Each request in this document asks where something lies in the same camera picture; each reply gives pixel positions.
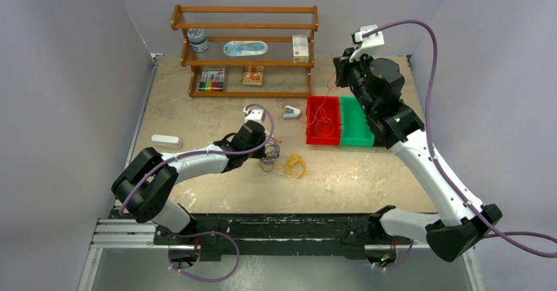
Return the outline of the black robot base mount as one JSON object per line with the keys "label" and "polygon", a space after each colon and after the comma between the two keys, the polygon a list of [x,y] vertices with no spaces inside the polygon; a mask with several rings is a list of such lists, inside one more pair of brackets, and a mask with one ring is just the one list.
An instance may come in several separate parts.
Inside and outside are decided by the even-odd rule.
{"label": "black robot base mount", "polygon": [[407,245],[379,228],[373,213],[196,213],[191,233],[157,226],[156,245],[197,246],[201,261],[224,255],[342,256],[379,262],[394,258],[392,245]]}

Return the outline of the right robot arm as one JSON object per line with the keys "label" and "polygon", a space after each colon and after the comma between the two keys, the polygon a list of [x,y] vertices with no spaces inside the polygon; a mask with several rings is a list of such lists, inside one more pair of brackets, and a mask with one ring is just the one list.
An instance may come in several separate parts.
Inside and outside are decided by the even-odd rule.
{"label": "right robot arm", "polygon": [[399,65],[368,55],[351,60],[354,52],[350,47],[333,59],[336,86],[350,89],[370,132],[409,168],[437,210],[415,213],[386,206],[372,215],[368,233],[378,243],[393,236],[426,243],[439,258],[452,262],[485,238],[502,212],[473,194],[428,144],[424,123],[401,99],[405,78]]}

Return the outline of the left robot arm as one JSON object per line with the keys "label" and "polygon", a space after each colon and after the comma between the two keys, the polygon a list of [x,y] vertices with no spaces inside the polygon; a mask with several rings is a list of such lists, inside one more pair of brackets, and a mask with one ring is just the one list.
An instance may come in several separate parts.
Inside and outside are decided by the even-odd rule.
{"label": "left robot arm", "polygon": [[144,148],[113,182],[111,191],[137,223],[151,221],[170,231],[179,244],[196,235],[193,216],[169,201],[173,187],[202,175],[225,173],[264,157],[264,126],[252,120],[206,148],[180,154]]}

